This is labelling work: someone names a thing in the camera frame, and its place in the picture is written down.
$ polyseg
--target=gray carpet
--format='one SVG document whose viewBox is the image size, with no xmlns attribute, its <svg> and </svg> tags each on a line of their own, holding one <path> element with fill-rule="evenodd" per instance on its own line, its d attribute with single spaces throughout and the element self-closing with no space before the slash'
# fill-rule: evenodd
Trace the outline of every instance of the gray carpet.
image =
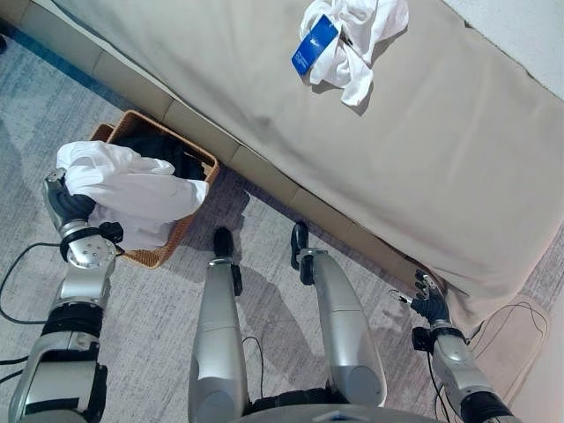
<svg viewBox="0 0 564 423">
<path fill-rule="evenodd" d="M 0 56 L 0 197 L 2 272 L 33 241 L 58 241 L 41 199 L 41 181 L 57 148 L 86 139 L 99 122 L 116 122 L 127 101 L 111 93 L 21 33 Z M 241 331 L 257 336 L 265 358 L 264 393 L 324 385 L 323 344 L 315 291 L 288 265 L 296 213 L 223 168 L 182 245 L 156 271 L 118 260 L 102 335 L 100 362 L 109 368 L 105 422 L 187 421 L 189 358 L 206 262 L 216 226 L 234 231 L 243 294 Z M 387 295 L 401 286 L 365 257 L 311 225 L 311 244 L 343 266 L 365 308 L 387 376 L 387 406 L 433 414 L 425 357 L 411 347 L 420 320 Z M 544 307 L 562 286 L 564 235 L 535 270 L 527 294 Z M 3 297 L 19 318 L 44 318 L 64 274 L 56 249 L 37 249 L 16 269 Z M 28 353 L 41 328 L 0 321 L 0 359 Z M 245 345 L 249 394 L 257 398 L 260 360 Z M 20 368 L 2 369 L 2 375 Z M 5 421 L 15 381 L 0 387 Z"/>
</svg>

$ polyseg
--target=wicker basket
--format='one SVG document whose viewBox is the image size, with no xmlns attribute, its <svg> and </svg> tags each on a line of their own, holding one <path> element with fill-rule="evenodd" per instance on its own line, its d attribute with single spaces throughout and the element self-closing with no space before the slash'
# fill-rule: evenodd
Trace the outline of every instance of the wicker basket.
<svg viewBox="0 0 564 423">
<path fill-rule="evenodd" d="M 141 115 L 135 110 L 128 110 L 125 112 L 122 119 L 115 127 L 107 123 L 102 123 L 92 134 L 90 139 L 112 143 L 124 137 L 149 137 L 152 135 L 164 134 L 178 138 L 189 147 L 190 153 L 201 160 L 202 165 L 204 166 L 204 180 L 212 185 L 219 173 L 219 163 L 213 155 L 201 147 L 191 143 L 188 139 L 171 131 L 169 128 L 155 122 L 153 119 Z M 155 249 L 153 251 L 145 249 L 126 251 L 124 256 L 149 269 L 155 269 L 161 266 L 173 254 L 174 249 L 176 249 L 180 243 L 192 221 L 192 216 L 193 215 L 186 216 L 176 222 L 170 232 L 167 244 L 160 249 Z"/>
</svg>

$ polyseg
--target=blue tag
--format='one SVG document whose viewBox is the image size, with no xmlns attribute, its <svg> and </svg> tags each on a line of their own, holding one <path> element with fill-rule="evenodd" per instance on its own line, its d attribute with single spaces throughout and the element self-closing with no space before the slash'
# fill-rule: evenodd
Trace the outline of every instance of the blue tag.
<svg viewBox="0 0 564 423">
<path fill-rule="evenodd" d="M 298 50 L 292 57 L 293 67 L 300 75 L 308 73 L 317 57 L 329 46 L 338 35 L 337 28 L 331 24 L 329 18 L 322 15 L 308 35 L 301 41 Z"/>
</svg>

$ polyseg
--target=mattress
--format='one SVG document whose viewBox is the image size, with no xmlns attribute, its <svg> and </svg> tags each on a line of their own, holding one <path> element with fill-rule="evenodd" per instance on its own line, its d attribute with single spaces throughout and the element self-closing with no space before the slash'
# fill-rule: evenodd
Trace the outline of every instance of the mattress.
<svg viewBox="0 0 564 423">
<path fill-rule="evenodd" d="M 440 0 L 409 3 L 359 108 L 290 63 L 308 1 L 56 0 L 193 108 L 449 282 L 470 327 L 564 216 L 561 100 Z"/>
</svg>

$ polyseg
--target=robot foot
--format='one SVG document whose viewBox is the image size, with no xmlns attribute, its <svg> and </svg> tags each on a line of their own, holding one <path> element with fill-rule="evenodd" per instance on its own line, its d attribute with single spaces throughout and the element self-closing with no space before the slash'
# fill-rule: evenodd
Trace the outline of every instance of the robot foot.
<svg viewBox="0 0 564 423">
<path fill-rule="evenodd" d="M 292 257 L 290 258 L 290 264 L 297 271 L 300 269 L 300 263 L 298 263 L 298 255 L 300 254 L 300 251 L 308 247 L 308 237 L 308 225 L 306 225 L 302 221 L 296 222 L 292 229 L 292 238 L 290 239 L 290 246 L 292 247 Z"/>
<path fill-rule="evenodd" d="M 233 236 L 226 227 L 219 227 L 213 234 L 213 252 L 216 257 L 233 255 Z"/>
</svg>

